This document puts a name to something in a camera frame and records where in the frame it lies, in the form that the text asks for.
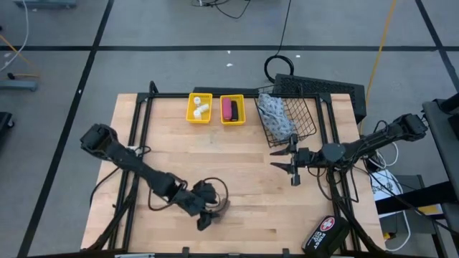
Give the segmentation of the yellow plastic bin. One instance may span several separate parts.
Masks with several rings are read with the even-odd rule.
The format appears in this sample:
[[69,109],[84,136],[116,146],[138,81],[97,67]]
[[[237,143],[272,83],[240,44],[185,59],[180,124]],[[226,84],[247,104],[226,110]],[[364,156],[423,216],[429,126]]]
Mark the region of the yellow plastic bin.
[[[222,118],[222,98],[228,97],[231,101],[234,100],[237,102],[239,120],[232,122],[231,120],[224,120]],[[221,113],[221,122],[223,125],[242,125],[246,121],[245,117],[245,101],[243,95],[222,95],[220,97],[220,113]]]
[[[197,110],[197,108],[200,105],[195,105],[194,104],[194,97],[200,97],[201,98],[201,104],[209,104],[210,109],[206,111],[205,113],[202,114],[202,119],[197,120],[194,118],[193,112]],[[207,124],[211,120],[212,116],[212,100],[213,100],[213,95],[211,93],[190,93],[189,94],[189,99],[188,99],[188,104],[187,104],[187,110],[186,110],[186,120],[190,123],[196,123],[196,124]]]

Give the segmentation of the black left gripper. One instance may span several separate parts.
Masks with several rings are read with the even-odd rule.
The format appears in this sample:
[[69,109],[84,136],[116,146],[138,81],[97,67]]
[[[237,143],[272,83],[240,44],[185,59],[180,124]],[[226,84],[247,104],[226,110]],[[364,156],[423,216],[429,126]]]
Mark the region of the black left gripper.
[[224,211],[212,211],[208,212],[207,204],[204,199],[195,195],[191,190],[180,188],[175,196],[172,198],[172,202],[183,209],[188,215],[196,216],[199,214],[197,219],[197,229],[204,231],[211,223],[213,219],[221,219],[224,216]]

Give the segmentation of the black metal table frame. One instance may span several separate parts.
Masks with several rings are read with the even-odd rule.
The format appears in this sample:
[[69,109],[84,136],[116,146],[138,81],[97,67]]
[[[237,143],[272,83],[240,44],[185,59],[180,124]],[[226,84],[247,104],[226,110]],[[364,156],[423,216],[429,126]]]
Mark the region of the black metal table frame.
[[[206,88],[204,91],[195,93],[211,93],[213,99],[222,95],[243,95],[245,99],[256,98],[257,89],[231,89],[229,92],[218,90],[217,88]],[[340,143],[336,121],[334,118],[333,105],[331,96],[328,93],[308,94],[310,98],[306,99],[307,106],[316,125],[316,132],[321,134],[323,144]],[[148,121],[151,115],[153,100],[156,98],[167,99],[182,99],[188,98],[185,93],[160,93],[154,83],[149,86],[149,91],[139,93],[136,98],[136,106],[134,108],[133,121],[131,124],[130,140],[134,140],[136,136],[136,128],[139,119],[141,104],[146,103],[146,112],[144,120]],[[148,126],[144,125],[141,132],[141,144],[138,147],[133,145],[126,146],[133,149],[140,155],[143,161],[143,156],[150,151],[150,148],[145,145]],[[353,211],[353,199],[350,197],[349,185],[347,182],[347,174],[349,171],[330,172],[324,169],[329,185],[331,187],[331,202],[333,204],[333,212],[335,216],[345,218],[350,224],[350,232],[353,249],[347,249],[345,242],[339,247],[342,254],[359,256],[363,254],[362,246],[365,246],[368,251],[374,255],[385,255],[386,252],[379,248],[370,236],[364,231],[363,227],[356,220]],[[87,253],[97,252],[104,255],[127,254],[128,244],[131,237],[131,228],[133,223],[133,209],[136,205],[138,194],[138,184],[140,177],[134,175],[130,171],[122,170],[123,175],[120,180],[120,189],[118,192],[117,204],[115,205],[115,213],[110,223],[107,225],[103,233],[95,240],[95,242],[86,248]]]

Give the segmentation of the black metal beam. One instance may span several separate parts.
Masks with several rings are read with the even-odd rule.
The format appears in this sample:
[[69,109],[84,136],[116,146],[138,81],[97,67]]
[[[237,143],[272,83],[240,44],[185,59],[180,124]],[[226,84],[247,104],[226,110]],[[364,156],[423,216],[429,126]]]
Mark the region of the black metal beam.
[[446,181],[375,202],[378,214],[414,209],[434,204],[458,203],[459,188]]

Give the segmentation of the grey desk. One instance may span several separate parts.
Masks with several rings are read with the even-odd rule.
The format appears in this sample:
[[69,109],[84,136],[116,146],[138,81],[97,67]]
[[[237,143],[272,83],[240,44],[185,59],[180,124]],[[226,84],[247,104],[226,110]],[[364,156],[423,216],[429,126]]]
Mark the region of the grey desk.
[[455,231],[451,237],[459,256],[459,93],[424,102],[422,111],[448,175],[450,200],[441,204],[448,226]]

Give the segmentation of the black floor object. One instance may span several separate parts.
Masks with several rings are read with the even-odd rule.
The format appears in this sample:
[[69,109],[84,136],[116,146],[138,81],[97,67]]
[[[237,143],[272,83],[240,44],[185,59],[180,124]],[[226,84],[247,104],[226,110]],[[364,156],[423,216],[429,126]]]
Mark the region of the black floor object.
[[13,116],[8,112],[0,112],[0,133],[15,126]]

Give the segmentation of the grey-blue furniture foot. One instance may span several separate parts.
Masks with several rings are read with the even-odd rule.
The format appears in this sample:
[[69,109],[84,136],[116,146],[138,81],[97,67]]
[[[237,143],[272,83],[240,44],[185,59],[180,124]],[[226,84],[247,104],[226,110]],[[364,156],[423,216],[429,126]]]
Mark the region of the grey-blue furniture foot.
[[0,80],[0,90],[30,90],[36,91],[38,83],[29,80]]

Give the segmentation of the black first aid pouch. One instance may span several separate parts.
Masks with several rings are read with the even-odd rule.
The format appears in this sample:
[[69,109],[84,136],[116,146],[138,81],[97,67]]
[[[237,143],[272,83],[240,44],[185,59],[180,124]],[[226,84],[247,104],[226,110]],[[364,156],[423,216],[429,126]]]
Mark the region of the black first aid pouch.
[[331,258],[345,242],[350,232],[349,222],[341,216],[325,216],[302,243],[307,258]]

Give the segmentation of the black perforated computer case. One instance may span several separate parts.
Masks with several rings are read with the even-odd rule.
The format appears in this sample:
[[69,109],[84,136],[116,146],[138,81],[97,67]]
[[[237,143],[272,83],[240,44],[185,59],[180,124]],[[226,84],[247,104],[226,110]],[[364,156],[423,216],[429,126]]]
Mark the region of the black perforated computer case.
[[356,123],[366,117],[363,85],[283,74],[276,75],[275,84],[274,92],[280,94],[349,94]]

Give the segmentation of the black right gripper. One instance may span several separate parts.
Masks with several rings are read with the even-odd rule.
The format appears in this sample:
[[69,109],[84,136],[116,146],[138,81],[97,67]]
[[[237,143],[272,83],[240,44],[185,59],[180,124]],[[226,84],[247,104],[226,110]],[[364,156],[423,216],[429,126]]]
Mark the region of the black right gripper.
[[298,173],[299,168],[317,168],[320,169],[318,162],[318,153],[310,151],[308,148],[298,148],[298,136],[292,134],[290,136],[290,144],[282,150],[272,152],[271,156],[286,156],[291,154],[290,163],[276,163],[272,162],[271,165],[280,168],[291,174],[290,184],[292,186],[299,186],[301,178]]

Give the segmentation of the grey patterned cloth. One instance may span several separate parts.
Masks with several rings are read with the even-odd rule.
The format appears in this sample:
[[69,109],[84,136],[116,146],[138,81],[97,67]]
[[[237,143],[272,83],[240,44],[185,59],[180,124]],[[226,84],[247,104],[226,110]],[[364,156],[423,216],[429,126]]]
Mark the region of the grey patterned cloth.
[[267,93],[260,93],[257,99],[261,121],[276,140],[287,140],[293,134],[294,123],[284,109],[280,97],[271,97]]

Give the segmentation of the white printed bag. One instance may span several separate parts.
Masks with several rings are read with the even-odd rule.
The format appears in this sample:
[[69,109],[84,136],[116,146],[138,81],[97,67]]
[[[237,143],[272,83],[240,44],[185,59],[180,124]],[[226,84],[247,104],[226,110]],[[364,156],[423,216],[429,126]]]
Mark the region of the white printed bag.
[[375,201],[387,199],[403,193],[398,180],[388,171],[377,171],[370,174],[372,192]]

